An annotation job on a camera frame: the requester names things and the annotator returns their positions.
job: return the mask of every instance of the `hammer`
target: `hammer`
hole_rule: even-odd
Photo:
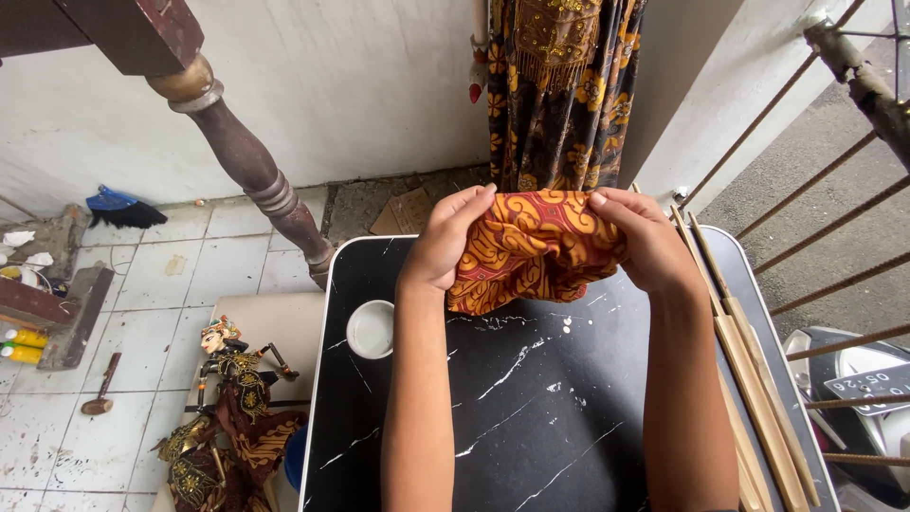
[[[110,411],[111,407],[114,406],[114,401],[105,398],[105,393],[107,393],[107,387],[111,385],[111,379],[114,378],[116,365],[120,362],[120,354],[120,352],[114,352],[111,355],[111,362],[107,365],[107,371],[105,372],[105,381],[101,383],[101,390],[98,391],[98,398],[82,404],[82,414],[90,416],[102,415]]]

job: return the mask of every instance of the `license plate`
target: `license plate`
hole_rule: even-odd
[[[839,398],[869,398],[888,394],[910,394],[910,363],[832,379],[824,383]],[[854,410],[863,416],[880,415],[910,407],[910,402],[899,404],[859,405]]]

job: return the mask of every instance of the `black bristles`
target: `black bristles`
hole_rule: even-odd
[[[120,210],[92,210],[92,222],[89,228],[94,228],[103,220],[106,225],[116,228],[140,228],[147,230],[157,224],[167,222],[167,216],[142,201],[127,206]]]

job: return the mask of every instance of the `broom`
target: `broom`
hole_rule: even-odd
[[[86,198],[86,204],[92,210],[92,222],[88,225],[89,228],[94,228],[101,220],[106,225],[113,225],[116,228],[143,230],[167,222],[165,214],[140,200],[114,192],[104,185],[98,187],[98,190],[100,192],[97,195]]]

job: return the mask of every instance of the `black marble table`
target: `black marble table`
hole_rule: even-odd
[[[770,318],[736,241],[705,227],[724,277],[758,333],[809,459],[818,510],[837,510]],[[395,301],[414,237],[349,241],[329,276],[300,510],[379,510],[379,449],[391,357],[346,343],[362,303]],[[576,302],[511,302],[480,317],[446,312],[456,511],[631,511],[645,505],[642,413],[647,296],[622,271]],[[776,510],[784,510],[729,367],[718,362],[753,437]]]

